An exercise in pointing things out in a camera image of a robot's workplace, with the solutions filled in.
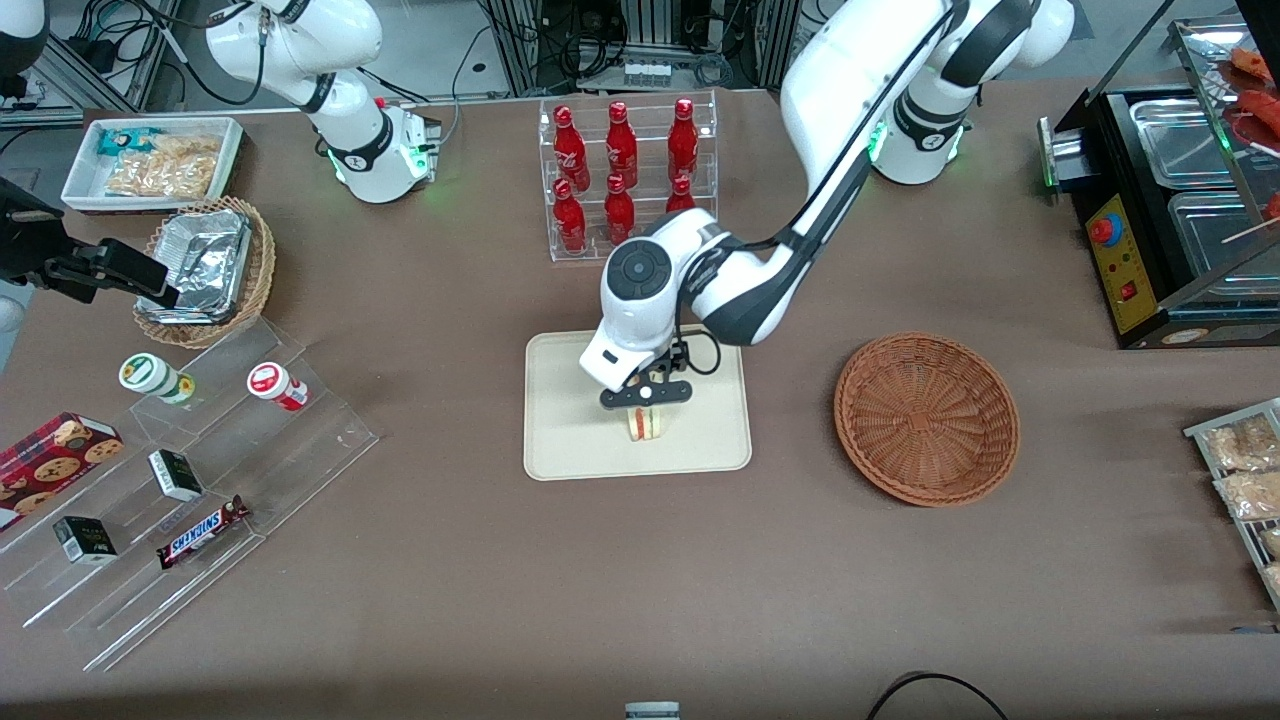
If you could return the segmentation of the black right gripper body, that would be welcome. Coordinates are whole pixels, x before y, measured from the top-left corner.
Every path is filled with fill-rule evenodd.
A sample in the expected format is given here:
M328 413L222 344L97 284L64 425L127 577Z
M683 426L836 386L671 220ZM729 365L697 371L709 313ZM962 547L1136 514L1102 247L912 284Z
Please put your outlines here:
M15 286L50 290L76 301L92 301L97 288L55 273L67 265L86 272L78 255L90 245L68 234L61 211L9 179L1 179L1 278Z

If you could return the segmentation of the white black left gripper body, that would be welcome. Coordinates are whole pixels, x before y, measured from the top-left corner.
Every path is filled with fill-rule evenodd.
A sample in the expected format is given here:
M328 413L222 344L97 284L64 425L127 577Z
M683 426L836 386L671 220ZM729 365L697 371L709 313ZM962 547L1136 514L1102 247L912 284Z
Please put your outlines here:
M609 410L635 405L652 407L654 396L663 397L666 405L685 404L692 398L692 384L677 377L689 368L685 342L676 342L664 352L654 354L626 350L596 334L579 359L579 365L602 386L599 404Z

